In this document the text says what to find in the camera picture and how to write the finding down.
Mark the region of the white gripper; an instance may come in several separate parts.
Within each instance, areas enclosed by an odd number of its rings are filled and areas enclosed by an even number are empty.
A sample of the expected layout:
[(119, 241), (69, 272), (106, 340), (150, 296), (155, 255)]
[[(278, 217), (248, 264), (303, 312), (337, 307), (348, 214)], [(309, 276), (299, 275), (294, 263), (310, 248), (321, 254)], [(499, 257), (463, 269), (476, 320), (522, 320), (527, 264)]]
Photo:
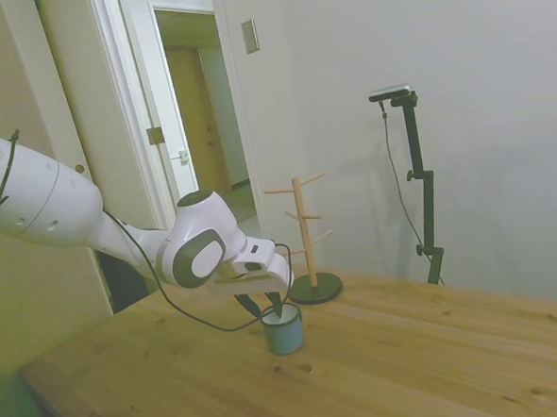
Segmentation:
[(283, 314), (283, 302), (279, 293), (289, 291), (294, 280), (289, 262), (280, 254), (274, 253), (271, 263), (265, 270), (246, 273), (234, 279), (216, 277), (211, 282), (211, 293), (236, 295), (238, 304), (250, 312), (255, 319), (262, 316), (262, 310), (249, 294), (266, 293), (271, 304), (267, 315), (280, 319)]

